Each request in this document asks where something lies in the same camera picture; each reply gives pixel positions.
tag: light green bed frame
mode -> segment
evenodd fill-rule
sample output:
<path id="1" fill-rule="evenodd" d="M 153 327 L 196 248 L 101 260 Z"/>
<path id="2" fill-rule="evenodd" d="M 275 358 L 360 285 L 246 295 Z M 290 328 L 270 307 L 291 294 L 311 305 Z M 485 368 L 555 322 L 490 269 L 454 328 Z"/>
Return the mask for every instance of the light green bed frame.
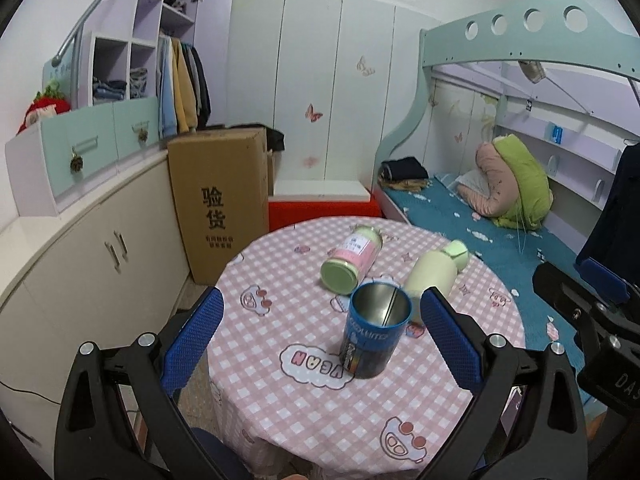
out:
<path id="1" fill-rule="evenodd" d="M 566 15 L 572 9 L 580 9 L 587 18 L 588 26 L 582 32 L 573 32 L 566 26 Z M 526 27 L 526 17 L 532 10 L 544 17 L 544 24 L 537 32 Z M 498 36 L 492 25 L 500 16 L 506 18 L 507 29 Z M 477 24 L 478 33 L 468 40 L 466 32 L 473 23 Z M 430 97 L 433 66 L 539 60 L 582 65 L 640 79 L 640 38 L 618 32 L 597 10 L 581 0 L 521 0 L 431 30 L 423 29 L 419 52 L 414 102 L 404 120 L 378 146 L 372 189 L 382 161 L 390 158 L 393 150 L 402 145 L 422 121 Z"/>

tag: pink checkered tablecloth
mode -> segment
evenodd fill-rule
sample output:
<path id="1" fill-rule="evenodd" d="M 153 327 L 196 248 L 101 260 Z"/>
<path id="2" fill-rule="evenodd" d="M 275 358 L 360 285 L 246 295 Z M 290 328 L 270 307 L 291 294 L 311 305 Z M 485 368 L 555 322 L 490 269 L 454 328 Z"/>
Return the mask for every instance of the pink checkered tablecloth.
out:
<path id="1" fill-rule="evenodd" d="M 391 220 L 322 218 L 256 240 L 220 277 L 225 315 L 207 348 L 216 418 L 254 474 L 275 475 L 295 454 L 324 480 L 415 479 L 470 401 L 424 330 L 408 329 L 376 378 L 342 370 L 348 300 L 323 288 L 319 273 L 355 224 L 383 232 L 367 279 L 401 284 L 421 254 L 448 243 Z M 449 302 L 486 333 L 524 345 L 514 299 L 475 256 Z"/>

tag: mattress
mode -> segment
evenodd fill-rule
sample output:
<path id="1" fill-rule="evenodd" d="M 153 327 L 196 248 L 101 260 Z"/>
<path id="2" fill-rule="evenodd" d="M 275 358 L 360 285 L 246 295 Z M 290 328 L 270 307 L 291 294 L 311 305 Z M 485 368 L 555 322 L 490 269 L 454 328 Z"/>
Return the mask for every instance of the mattress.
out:
<path id="1" fill-rule="evenodd" d="M 443 177 L 449 183 L 450 178 Z M 584 283 L 573 264 L 575 253 L 547 229 L 525 233 L 495 226 L 473 211 L 436 178 L 420 193 L 385 189 L 411 224 L 449 240 L 462 240 L 469 251 L 496 273 L 511 291 L 522 318 L 526 346 L 543 350 L 553 340 L 564 345 L 569 361 L 584 367 L 584 356 L 574 343 L 575 330 L 534 292 L 531 279 L 542 258 Z M 588 394 L 581 392 L 583 402 Z"/>

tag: red plush toy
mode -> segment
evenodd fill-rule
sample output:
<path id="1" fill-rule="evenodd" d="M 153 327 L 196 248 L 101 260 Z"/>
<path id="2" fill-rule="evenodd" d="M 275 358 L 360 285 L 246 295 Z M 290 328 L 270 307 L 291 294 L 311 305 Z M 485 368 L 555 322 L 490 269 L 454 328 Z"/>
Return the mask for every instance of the red plush toy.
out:
<path id="1" fill-rule="evenodd" d="M 47 86 L 44 95 L 38 92 L 26 115 L 24 122 L 20 125 L 18 133 L 27 129 L 32 124 L 48 117 L 55 117 L 71 110 L 71 105 L 66 102 L 64 96 L 53 85 Z"/>

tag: floor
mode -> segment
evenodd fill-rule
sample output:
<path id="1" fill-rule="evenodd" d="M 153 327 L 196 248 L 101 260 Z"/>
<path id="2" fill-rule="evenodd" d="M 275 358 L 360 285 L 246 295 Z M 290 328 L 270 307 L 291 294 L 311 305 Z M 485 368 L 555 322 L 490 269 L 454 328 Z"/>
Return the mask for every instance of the floor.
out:
<path id="1" fill-rule="evenodd" d="M 187 310 L 191 308 L 205 288 L 188 279 L 182 297 L 178 300 L 178 309 Z M 192 428 L 202 428 L 218 435 L 218 427 L 213 410 L 213 396 L 209 386 L 209 367 L 206 353 L 200 359 L 198 366 L 196 366 L 189 383 L 181 391 L 178 409 L 180 409 L 184 420 Z M 278 476 L 278 479 L 286 478 L 295 473 L 308 475 L 310 470 L 311 464 L 309 462 L 302 459 L 294 459 Z"/>

